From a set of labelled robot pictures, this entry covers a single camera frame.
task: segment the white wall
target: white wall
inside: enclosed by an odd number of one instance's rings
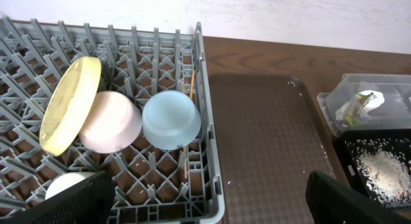
[[[411,54],[411,0],[0,0],[12,19]]]

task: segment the brown wooden surface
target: brown wooden surface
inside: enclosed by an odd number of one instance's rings
[[[286,74],[302,80],[317,106],[317,94],[331,92],[344,73],[411,74],[411,55],[357,51],[329,47],[313,47],[295,44],[279,44],[249,40],[204,37],[205,59],[209,75]],[[333,136],[322,117],[324,130],[328,132],[326,148],[336,171],[341,177],[341,165],[331,145]]]

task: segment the cream colored plate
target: cream colored plate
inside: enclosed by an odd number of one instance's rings
[[[54,91],[40,129],[40,145],[56,156],[72,143],[83,126],[100,82],[98,58],[76,60]]]

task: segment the gray dish drying rack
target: gray dish drying rack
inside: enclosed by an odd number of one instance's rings
[[[142,109],[163,90],[189,92],[202,127],[182,150],[163,151],[139,137],[121,152],[97,154],[75,140],[59,157],[44,152],[39,129],[65,70],[81,56],[102,63],[99,90],[127,95]],[[200,23],[193,35],[55,25],[36,19],[0,23],[0,215],[7,218],[44,201],[54,178],[71,171],[106,170],[116,183],[107,223],[216,223],[224,213],[220,165]]]

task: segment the bowl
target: bowl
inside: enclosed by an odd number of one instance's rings
[[[114,153],[130,146],[141,132],[141,113],[123,94],[97,93],[79,132],[82,144],[97,153]]]
[[[143,133],[156,148],[176,150],[187,146],[196,138],[200,127],[200,113],[181,92],[160,92],[144,106]]]
[[[82,180],[86,179],[87,177],[93,175],[94,173],[91,172],[73,172],[73,173],[65,173],[58,178],[54,179],[54,181],[50,184],[46,191],[46,199],[51,198],[52,196],[62,192],[65,189],[70,188],[71,186],[81,182]]]

